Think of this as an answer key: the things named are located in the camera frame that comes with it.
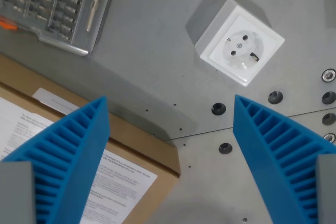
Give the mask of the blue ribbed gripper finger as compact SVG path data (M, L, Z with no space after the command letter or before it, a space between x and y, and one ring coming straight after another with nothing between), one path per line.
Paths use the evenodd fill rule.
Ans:
M71 112L8 154L33 166L37 223L79 223L110 136L106 97Z
M233 134L273 223L318 223L316 162L335 145L294 120L235 96Z

